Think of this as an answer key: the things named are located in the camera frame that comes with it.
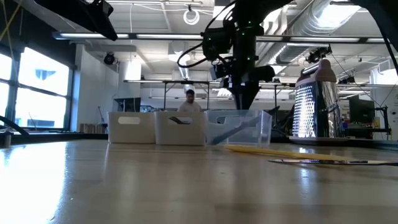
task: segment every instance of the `ceiling pipe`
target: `ceiling pipe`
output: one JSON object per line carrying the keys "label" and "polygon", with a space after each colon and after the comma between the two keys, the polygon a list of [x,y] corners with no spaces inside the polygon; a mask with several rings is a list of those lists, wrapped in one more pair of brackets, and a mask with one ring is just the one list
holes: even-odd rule
{"label": "ceiling pipe", "polygon": [[[344,25],[359,6],[336,6],[330,5],[332,0],[314,0],[302,13],[297,21],[288,29],[290,35],[316,36],[330,35]],[[267,64],[290,64],[307,52],[308,47],[289,46],[287,44],[274,44],[266,54],[258,61],[259,65]],[[276,73],[283,71],[286,67],[280,67]]]}

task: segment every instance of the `metal pole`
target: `metal pole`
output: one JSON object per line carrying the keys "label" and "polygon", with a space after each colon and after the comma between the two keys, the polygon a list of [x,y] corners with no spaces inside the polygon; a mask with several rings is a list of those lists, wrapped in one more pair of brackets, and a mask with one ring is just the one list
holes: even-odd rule
{"label": "metal pole", "polygon": [[210,109],[210,102],[209,102],[209,97],[210,97],[210,84],[207,84],[207,109]]}
{"label": "metal pole", "polygon": [[[274,93],[275,93],[275,107],[277,107],[277,106],[278,106],[278,103],[276,102],[276,96],[277,96],[278,94],[277,94],[277,92],[276,92],[276,85],[274,85]],[[278,111],[275,112],[275,116],[274,116],[274,119],[275,119],[274,125],[276,125],[276,122],[277,122],[277,114],[278,114]]]}
{"label": "metal pole", "polygon": [[164,83],[164,104],[163,104],[163,110],[166,110],[166,94],[167,94],[167,83]]}

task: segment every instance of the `table surface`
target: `table surface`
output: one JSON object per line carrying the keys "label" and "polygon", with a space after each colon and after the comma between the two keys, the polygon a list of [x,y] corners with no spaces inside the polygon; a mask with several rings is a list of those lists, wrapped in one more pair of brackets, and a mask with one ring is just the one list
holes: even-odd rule
{"label": "table surface", "polygon": [[[398,161],[377,149],[270,148]],[[272,158],[101,140],[12,146],[0,149],[0,223],[397,223],[398,167]]]}

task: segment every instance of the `ceiling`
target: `ceiling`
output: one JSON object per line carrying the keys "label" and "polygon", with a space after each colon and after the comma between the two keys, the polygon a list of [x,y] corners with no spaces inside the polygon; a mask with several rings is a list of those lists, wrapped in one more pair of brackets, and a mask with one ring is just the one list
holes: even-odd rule
{"label": "ceiling", "polygon": [[[194,25],[188,25],[183,21],[183,13],[186,6],[165,6],[168,11],[161,11],[162,8],[157,5],[148,5],[153,9],[148,9],[137,5],[113,5],[114,12],[110,15],[116,32],[146,32],[146,33],[189,33],[199,34],[204,31],[206,25],[213,18],[212,10],[214,8],[214,0],[201,0],[202,6],[193,7],[205,12],[200,13],[199,22]],[[310,0],[296,0],[297,7],[289,8],[287,11],[287,20],[291,21],[309,2]],[[23,6],[41,18],[43,21],[62,32],[87,32],[84,28],[55,15],[54,13],[36,5],[34,0],[25,0]],[[216,21],[214,27],[221,27],[221,22]],[[380,37],[380,32],[374,19],[370,14],[360,9],[345,25],[340,27],[333,35],[340,36],[375,36]],[[178,70],[177,64],[169,60],[168,49],[170,41],[154,41],[154,40],[90,40],[85,44],[97,49],[92,52],[98,57],[104,57],[105,50],[98,50],[112,47],[113,45],[122,45],[126,48],[134,45],[136,52],[115,52],[115,55],[121,60],[130,60],[135,55],[142,59],[142,73],[155,77],[157,74],[171,74],[173,70]],[[193,47],[198,42],[189,42],[189,46]],[[352,70],[355,68],[356,81],[368,82],[369,68],[376,64],[367,62],[381,62],[388,57],[388,51],[385,45],[355,45],[355,44],[332,44],[333,57],[329,57],[333,70],[337,75],[344,74],[344,70]],[[287,67],[281,75],[284,82],[294,82],[300,74],[300,71],[308,66],[304,61],[306,55],[302,55],[291,66]],[[191,56],[191,62],[203,58],[201,50],[197,50]],[[195,70],[208,71],[211,67],[210,63],[203,63]]]}

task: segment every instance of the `window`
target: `window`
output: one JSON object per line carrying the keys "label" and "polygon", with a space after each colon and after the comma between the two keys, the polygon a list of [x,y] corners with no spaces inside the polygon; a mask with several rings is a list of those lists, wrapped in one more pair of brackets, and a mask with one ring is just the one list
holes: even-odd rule
{"label": "window", "polygon": [[8,85],[5,83],[0,83],[0,116],[6,116],[6,108],[8,102]]}
{"label": "window", "polygon": [[11,76],[12,59],[0,54],[0,78],[9,80]]}
{"label": "window", "polygon": [[63,128],[67,100],[19,88],[15,123],[29,128]]}
{"label": "window", "polygon": [[68,77],[69,68],[66,65],[27,47],[21,54],[18,78],[21,84],[66,96]]}

